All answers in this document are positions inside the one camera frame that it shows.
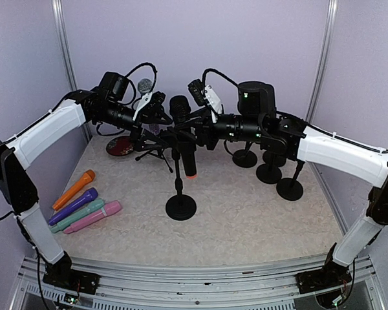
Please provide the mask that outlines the black tripod mic stand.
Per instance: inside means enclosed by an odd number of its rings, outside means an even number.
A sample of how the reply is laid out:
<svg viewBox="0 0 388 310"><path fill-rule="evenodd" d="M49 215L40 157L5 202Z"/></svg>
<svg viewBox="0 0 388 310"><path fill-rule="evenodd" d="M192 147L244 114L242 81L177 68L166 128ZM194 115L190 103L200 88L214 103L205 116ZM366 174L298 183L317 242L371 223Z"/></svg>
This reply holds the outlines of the black tripod mic stand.
<svg viewBox="0 0 388 310"><path fill-rule="evenodd" d="M137 152L143 152L142 155L138 155L135 160L140 161L142 158L150 155L157 159L164 160L170 173L173 173L173 169L171 168L171 165L169 164L167 158L164 155L165 148L163 147L156 147L154 145L148 145L146 146L143 143L135 143L133 146L133 150Z"/></svg>

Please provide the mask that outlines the black tall microphone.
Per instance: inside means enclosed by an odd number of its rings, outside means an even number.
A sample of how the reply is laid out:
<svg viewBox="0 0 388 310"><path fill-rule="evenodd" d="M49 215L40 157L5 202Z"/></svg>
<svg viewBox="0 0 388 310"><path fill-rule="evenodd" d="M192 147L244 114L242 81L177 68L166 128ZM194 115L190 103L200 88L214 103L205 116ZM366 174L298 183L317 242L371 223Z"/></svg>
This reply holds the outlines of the black tall microphone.
<svg viewBox="0 0 388 310"><path fill-rule="evenodd" d="M191 113L186 96L177 95L169 100L169 113L173 122L183 122L185 117ZM177 149L180 152L184 172L187 178L194 179L197 177L197 166L195 162L195 151L197 149L195 142L180 141L177 138Z"/></svg>

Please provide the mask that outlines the orange microphone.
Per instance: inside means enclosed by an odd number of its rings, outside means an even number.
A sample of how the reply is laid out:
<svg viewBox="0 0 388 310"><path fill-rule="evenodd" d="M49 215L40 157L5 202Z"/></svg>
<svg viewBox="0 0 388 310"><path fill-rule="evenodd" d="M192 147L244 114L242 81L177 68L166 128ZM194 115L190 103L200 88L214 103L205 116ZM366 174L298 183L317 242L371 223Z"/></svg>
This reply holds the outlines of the orange microphone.
<svg viewBox="0 0 388 310"><path fill-rule="evenodd" d="M53 204L52 208L54 211L60 210L64 207L67 202L77 194L84 186L92 182L96 177L96 174L93 170L85 171L82 176L78 179L76 183L74 183L71 187L69 187Z"/></svg>

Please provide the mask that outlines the pink microphone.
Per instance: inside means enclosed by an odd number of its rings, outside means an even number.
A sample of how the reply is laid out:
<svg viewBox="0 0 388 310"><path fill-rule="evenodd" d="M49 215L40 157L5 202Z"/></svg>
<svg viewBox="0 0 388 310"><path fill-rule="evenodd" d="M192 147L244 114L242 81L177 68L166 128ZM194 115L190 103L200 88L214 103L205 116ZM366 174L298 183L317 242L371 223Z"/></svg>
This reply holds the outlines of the pink microphone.
<svg viewBox="0 0 388 310"><path fill-rule="evenodd" d="M112 201L106 203L103 207L99 208L97 211L86 215L82 219L72 223L66 229L63 230L64 234L75 233L91 224L94 224L106 217L112 216L122 210L122 205L119 201Z"/></svg>

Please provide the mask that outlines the purple microphone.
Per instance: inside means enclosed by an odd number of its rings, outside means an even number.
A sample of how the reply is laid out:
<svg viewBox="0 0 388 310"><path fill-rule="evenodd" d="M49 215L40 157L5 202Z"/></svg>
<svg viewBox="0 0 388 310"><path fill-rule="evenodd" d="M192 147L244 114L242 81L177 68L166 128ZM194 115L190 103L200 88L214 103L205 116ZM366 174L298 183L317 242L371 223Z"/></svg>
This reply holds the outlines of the purple microphone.
<svg viewBox="0 0 388 310"><path fill-rule="evenodd" d="M48 224L50 226L56 225L66 217L70 216L74 211L77 211L80 207L83 207L85 204L94 201L97 197L98 191L94 187L86 190L79 198L52 216Z"/></svg>

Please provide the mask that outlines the teal microphone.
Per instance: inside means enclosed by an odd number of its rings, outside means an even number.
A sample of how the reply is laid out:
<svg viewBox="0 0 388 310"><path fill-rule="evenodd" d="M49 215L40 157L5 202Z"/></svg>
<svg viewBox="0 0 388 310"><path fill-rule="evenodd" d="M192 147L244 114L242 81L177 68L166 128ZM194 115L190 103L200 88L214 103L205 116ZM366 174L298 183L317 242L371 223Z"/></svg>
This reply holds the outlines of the teal microphone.
<svg viewBox="0 0 388 310"><path fill-rule="evenodd" d="M94 211L97 211L98 209L101 209L104 205L105 205L105 201L103 199L101 198L95 199L94 201L88 203L86 206L75 211L68 217L64 218L57 224L51 226L50 231L52 233L57 233L59 231L62 231L66 229L68 226L70 226L72 223L84 218L85 216L89 215Z"/></svg>

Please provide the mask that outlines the black round-base stand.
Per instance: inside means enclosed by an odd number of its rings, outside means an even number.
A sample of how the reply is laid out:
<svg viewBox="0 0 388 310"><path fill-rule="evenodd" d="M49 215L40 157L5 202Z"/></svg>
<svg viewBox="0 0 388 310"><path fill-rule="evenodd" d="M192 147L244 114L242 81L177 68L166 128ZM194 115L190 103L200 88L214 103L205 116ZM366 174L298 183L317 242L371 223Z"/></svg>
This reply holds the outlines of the black round-base stand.
<svg viewBox="0 0 388 310"><path fill-rule="evenodd" d="M265 163L273 163L276 167L283 167L286 164L286 158L273 152L266 150L263 153L263 161Z"/></svg>

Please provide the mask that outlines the silver rhinestone microphone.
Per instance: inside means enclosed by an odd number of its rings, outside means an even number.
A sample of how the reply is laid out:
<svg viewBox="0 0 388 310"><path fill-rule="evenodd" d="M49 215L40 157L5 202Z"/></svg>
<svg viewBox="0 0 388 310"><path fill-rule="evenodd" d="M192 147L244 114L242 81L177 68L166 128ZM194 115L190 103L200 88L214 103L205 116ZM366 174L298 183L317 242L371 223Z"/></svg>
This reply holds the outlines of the silver rhinestone microphone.
<svg viewBox="0 0 388 310"><path fill-rule="evenodd" d="M137 90L141 96L149 93L153 87L153 82L150 79L144 78L141 79L137 84Z"/></svg>

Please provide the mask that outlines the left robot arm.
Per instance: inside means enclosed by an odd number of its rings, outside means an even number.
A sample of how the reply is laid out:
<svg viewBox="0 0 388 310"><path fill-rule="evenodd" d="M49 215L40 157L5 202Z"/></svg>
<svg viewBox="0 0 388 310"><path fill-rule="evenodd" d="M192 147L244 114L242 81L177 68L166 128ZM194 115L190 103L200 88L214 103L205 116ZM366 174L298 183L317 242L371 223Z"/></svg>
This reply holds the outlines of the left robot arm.
<svg viewBox="0 0 388 310"><path fill-rule="evenodd" d="M166 95L150 89L131 109L122 103L129 83L128 76L106 72L92 90L69 92L33 124L6 141L0 140L0 190L13 209L22 235L45 263L40 283L89 292L96 290L100 277L73 269L70 256L51 233L39 206L38 190L27 172L35 160L66 134L88 122L107 123L129 131L135 150L166 146L143 128L151 123L171 124L163 107Z"/></svg>

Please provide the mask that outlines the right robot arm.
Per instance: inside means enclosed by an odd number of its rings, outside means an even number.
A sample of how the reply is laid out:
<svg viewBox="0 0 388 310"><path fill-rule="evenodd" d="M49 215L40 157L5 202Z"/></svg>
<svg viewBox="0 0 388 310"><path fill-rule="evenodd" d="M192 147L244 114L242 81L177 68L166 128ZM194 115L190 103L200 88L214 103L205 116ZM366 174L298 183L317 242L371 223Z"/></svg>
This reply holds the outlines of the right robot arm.
<svg viewBox="0 0 388 310"><path fill-rule="evenodd" d="M199 106L192 111L186 98L173 98L169 111L175 128L199 146L213 149L219 140L256 143L271 156L336 169L371 185L368 208L329 250L322 268L300 273L303 284L330 287L350 279L349 265L388 226L388 149L369 146L315 127L275 107L275 90L268 83L236 84L238 114L225 114L220 98L196 79L188 86Z"/></svg>

